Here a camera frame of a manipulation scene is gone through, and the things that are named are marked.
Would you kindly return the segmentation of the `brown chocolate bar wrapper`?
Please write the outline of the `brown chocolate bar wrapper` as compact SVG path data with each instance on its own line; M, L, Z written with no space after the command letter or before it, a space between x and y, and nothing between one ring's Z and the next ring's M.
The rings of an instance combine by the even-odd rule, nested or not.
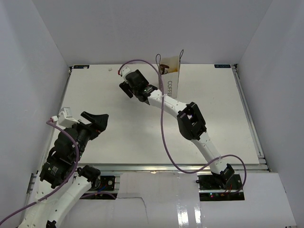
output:
M159 65L159 69L160 69L160 73L162 75L164 75L164 74L168 73L168 70L170 69L170 67L168 65L166 65L166 64L160 64Z

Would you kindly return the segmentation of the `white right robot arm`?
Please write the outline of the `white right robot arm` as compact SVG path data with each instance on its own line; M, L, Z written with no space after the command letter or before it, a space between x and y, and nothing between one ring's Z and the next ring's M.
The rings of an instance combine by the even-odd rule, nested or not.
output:
M224 190L231 185L231 178L235 172L211 141L207 133L206 122L196 103L186 104L163 95L160 89L149 84L139 70L132 71L130 68L124 67L118 71L118 74L123 78L119 87L130 98L135 96L140 102L160 108L161 114L166 112L177 120L180 134L191 141L201 152L210 167L215 185L219 189Z

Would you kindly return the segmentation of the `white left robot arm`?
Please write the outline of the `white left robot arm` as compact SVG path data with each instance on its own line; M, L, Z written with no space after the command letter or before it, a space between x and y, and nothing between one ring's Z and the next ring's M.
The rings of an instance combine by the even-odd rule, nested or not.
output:
M99 187L100 171L90 165L81 168L78 162L87 143L106 130L109 115L83 111L81 117L89 122L74 119L70 108L64 107L48 120L60 132L42 166L35 204L19 227L58 228L83 194Z

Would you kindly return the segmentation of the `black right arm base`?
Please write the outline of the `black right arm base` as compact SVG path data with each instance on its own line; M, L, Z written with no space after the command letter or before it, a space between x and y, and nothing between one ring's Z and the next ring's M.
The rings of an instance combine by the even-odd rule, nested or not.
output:
M239 174L234 174L228 184L221 186L212 175L199 175L196 183L199 187L199 199L201 202L211 201L244 201L245 196L242 180Z

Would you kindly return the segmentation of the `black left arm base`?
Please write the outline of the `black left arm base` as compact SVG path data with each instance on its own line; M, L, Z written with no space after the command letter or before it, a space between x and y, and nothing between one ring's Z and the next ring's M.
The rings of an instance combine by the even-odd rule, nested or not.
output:
M117 194L112 194L115 185L115 176L103 176L99 169L86 165L83 168L78 167L77 173L79 177L87 178L91 183L90 191L92 193L85 193L80 199L91 200L115 200Z

